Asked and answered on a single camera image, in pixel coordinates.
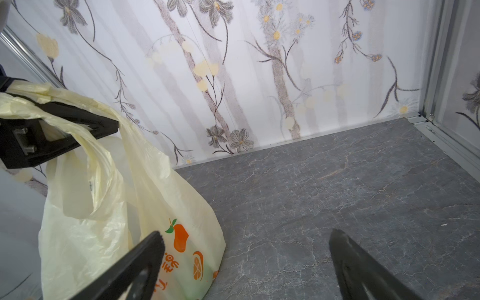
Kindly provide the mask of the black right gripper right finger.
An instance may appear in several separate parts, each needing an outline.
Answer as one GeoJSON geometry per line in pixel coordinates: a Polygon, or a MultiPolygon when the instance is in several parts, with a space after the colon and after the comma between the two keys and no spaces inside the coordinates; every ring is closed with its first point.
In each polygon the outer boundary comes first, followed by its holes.
{"type": "Polygon", "coordinates": [[[329,250],[344,300],[420,299],[344,231],[332,230],[329,250]]]}

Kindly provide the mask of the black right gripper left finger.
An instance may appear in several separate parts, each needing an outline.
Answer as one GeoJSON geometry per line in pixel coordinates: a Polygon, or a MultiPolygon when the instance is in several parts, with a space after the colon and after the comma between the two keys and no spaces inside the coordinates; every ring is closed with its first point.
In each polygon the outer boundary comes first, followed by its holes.
{"type": "Polygon", "coordinates": [[[72,298],[119,300],[126,293],[128,300],[150,300],[164,254],[164,239],[159,231],[154,231],[72,298]]]}

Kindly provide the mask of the pale yellow plastic bag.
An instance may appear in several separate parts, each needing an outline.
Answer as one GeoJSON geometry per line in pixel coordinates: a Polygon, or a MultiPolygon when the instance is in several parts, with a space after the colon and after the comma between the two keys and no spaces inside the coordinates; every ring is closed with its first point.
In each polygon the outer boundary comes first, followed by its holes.
{"type": "Polygon", "coordinates": [[[165,252],[154,300],[200,300],[213,284],[226,242],[208,202],[140,130],[111,107],[50,84],[14,80],[1,93],[1,117],[41,118],[78,147],[47,162],[39,231],[42,295],[77,295],[154,231],[165,252]],[[119,123],[96,139],[73,122],[20,104],[63,103],[119,123]]]}

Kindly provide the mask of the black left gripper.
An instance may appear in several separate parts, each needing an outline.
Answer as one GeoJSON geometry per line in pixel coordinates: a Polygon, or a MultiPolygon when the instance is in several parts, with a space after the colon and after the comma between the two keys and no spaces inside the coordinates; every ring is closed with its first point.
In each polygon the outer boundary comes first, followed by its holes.
{"type": "MultiPolygon", "coordinates": [[[[21,105],[36,107],[50,115],[80,125],[96,139],[118,132],[119,122],[86,110],[63,104],[49,102],[39,104],[32,99],[7,92],[17,78],[1,76],[1,93],[20,98],[21,105]]],[[[75,138],[41,118],[7,119],[1,117],[1,161],[7,169],[32,168],[53,160],[75,149],[75,138]]]]}

